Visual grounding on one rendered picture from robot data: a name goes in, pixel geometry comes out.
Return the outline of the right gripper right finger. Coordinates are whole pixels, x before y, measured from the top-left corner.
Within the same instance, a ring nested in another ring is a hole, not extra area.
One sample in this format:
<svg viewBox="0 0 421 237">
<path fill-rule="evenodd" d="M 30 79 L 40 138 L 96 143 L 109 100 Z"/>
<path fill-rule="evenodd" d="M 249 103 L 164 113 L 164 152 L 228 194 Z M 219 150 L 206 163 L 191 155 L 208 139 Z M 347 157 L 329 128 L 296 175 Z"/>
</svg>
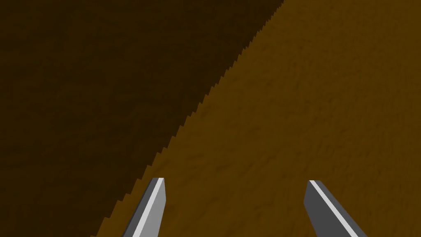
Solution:
<svg viewBox="0 0 421 237">
<path fill-rule="evenodd" d="M 309 180 L 304 206 L 317 237 L 367 237 L 320 180 Z"/>
</svg>

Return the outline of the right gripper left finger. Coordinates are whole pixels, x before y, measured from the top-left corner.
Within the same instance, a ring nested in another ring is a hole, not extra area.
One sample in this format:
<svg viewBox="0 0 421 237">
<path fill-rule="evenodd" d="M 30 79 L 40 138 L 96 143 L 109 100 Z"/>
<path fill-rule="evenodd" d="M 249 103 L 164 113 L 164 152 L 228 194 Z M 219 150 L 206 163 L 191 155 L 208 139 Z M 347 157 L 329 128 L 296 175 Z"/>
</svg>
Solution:
<svg viewBox="0 0 421 237">
<path fill-rule="evenodd" d="M 158 237 L 166 204 L 163 177 L 154 177 L 145 189 L 122 237 Z"/>
</svg>

